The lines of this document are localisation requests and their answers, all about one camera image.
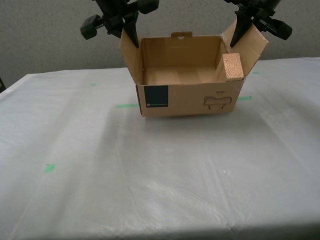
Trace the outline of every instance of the table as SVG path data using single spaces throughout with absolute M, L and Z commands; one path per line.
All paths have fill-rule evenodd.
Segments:
M 142 118 L 126 68 L 0 95 L 0 239 L 319 239 L 320 58 L 259 61 L 233 113 Z

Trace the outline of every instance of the cardboard box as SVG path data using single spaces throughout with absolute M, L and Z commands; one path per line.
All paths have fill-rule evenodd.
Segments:
M 220 36 L 149 37 L 120 50 L 136 84 L 143 117 L 232 112 L 247 75 L 269 43 L 254 25 L 230 47 L 236 22 Z

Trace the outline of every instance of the printed logo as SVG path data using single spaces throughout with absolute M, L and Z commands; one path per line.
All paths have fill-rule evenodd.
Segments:
M 226 105 L 230 105 L 232 103 L 232 97 L 214 97 L 214 96 L 206 96 L 204 98 L 204 106 L 208 106 L 209 110 L 211 110 L 211 106 L 221 105 L 221 109 L 224 109 Z

